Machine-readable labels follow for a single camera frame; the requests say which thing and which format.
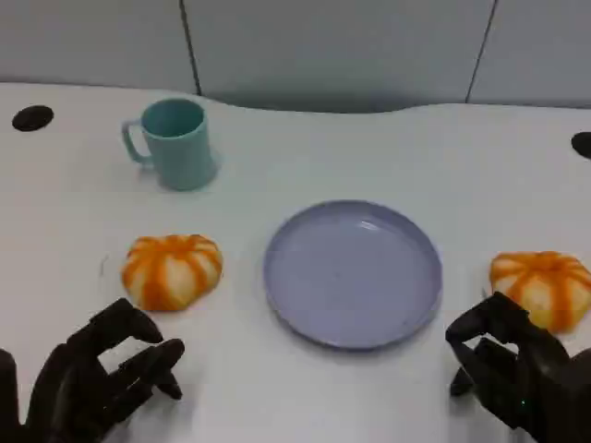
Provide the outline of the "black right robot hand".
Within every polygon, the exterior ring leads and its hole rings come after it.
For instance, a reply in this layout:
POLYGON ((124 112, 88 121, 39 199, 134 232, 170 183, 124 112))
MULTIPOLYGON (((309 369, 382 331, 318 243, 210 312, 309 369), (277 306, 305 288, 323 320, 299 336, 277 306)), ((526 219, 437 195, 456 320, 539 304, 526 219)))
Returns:
POLYGON ((452 397, 474 394, 508 427, 537 442, 589 441, 589 350, 569 355, 499 292, 454 320, 445 338, 460 364, 452 397))

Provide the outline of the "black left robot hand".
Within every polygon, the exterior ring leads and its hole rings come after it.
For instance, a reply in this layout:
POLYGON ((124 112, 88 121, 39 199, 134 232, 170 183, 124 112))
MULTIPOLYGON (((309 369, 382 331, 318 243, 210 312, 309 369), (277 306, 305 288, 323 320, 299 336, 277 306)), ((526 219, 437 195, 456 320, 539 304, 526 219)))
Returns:
POLYGON ((185 352, 166 340, 152 319, 118 299, 58 344, 33 386, 24 421, 19 419, 17 364, 1 352, 1 439, 4 442, 102 442, 116 425, 158 389, 173 400, 182 390, 172 373, 185 352), (148 348, 107 372, 99 357, 128 338, 148 348))

